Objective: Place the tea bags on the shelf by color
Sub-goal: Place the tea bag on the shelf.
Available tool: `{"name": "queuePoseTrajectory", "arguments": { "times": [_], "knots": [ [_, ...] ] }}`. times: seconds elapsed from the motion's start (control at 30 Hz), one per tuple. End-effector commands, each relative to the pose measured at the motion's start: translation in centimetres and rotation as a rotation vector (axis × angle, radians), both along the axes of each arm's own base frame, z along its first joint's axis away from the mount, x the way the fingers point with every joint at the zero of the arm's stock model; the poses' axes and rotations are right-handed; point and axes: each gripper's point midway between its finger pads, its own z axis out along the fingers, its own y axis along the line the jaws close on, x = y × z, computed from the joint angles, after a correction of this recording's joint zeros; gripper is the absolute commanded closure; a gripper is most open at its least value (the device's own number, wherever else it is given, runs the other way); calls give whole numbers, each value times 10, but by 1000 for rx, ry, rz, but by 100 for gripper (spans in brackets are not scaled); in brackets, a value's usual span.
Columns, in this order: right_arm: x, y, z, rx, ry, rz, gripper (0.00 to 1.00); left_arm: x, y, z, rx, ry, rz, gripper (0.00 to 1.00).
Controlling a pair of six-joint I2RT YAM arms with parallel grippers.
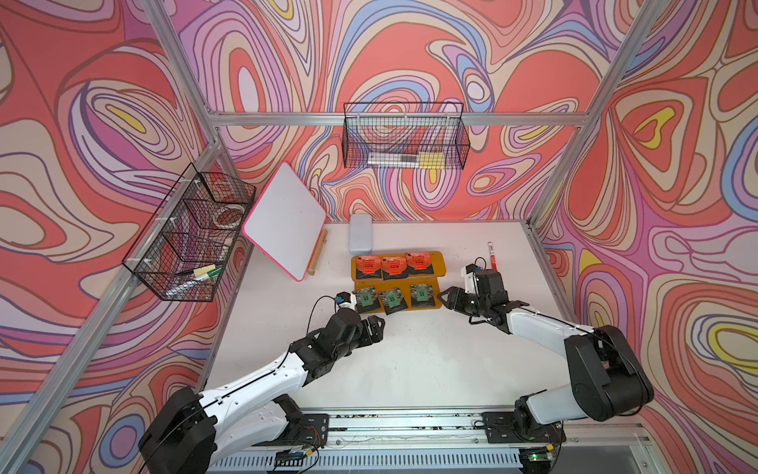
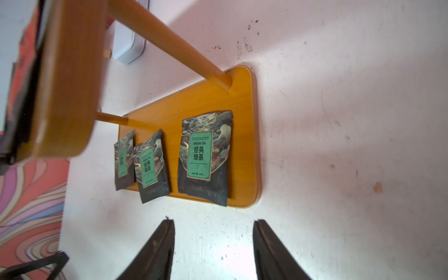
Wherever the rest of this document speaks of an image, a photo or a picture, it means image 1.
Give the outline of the green tea bag large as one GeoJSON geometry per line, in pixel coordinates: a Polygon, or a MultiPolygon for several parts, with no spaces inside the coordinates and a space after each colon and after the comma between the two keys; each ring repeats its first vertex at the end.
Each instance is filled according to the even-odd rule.
{"type": "Polygon", "coordinates": [[[355,296],[355,310],[359,314],[365,314],[379,310],[382,307],[379,294],[374,286],[359,288],[353,292],[355,296]]]}

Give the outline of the green tea bag small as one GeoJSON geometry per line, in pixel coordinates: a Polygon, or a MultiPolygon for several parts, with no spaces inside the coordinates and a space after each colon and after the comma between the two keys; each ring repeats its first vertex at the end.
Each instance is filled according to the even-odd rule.
{"type": "Polygon", "coordinates": [[[391,315],[409,308],[406,298],[400,288],[390,288],[379,294],[382,307],[387,315],[391,315]]]}

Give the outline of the red tea bag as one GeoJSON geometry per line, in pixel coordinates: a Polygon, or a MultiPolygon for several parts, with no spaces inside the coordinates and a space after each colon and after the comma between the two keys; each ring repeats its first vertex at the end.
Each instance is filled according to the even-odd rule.
{"type": "Polygon", "coordinates": [[[411,276],[433,275],[432,253],[412,252],[406,254],[406,262],[411,276]]]}
{"type": "Polygon", "coordinates": [[[383,258],[380,256],[357,256],[355,258],[355,277],[358,280],[382,278],[383,258]]]}
{"type": "Polygon", "coordinates": [[[405,256],[384,257],[382,259],[383,280],[404,280],[410,276],[408,261],[405,256]]]}

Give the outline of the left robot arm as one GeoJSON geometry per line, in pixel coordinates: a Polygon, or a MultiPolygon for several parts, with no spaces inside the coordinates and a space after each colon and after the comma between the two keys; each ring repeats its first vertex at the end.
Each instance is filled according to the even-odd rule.
{"type": "Polygon", "coordinates": [[[165,402],[138,443],[141,471],[205,473],[213,462],[279,438],[298,409],[291,394],[327,375],[355,350],[380,343],[386,322],[340,308],[324,328],[292,342],[280,357],[221,387],[184,387],[165,402]]]}

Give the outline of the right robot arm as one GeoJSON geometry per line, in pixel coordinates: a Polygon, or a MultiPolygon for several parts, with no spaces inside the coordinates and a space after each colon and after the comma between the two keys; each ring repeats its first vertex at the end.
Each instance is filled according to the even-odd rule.
{"type": "Polygon", "coordinates": [[[512,428],[525,442],[559,423],[591,419],[605,422],[639,414],[655,399],[655,391],[626,336],[617,327],[590,327],[541,312],[512,299],[501,273],[475,264],[463,270],[463,288],[438,294],[447,309],[525,339],[562,357],[570,382],[516,400],[512,428]]]}

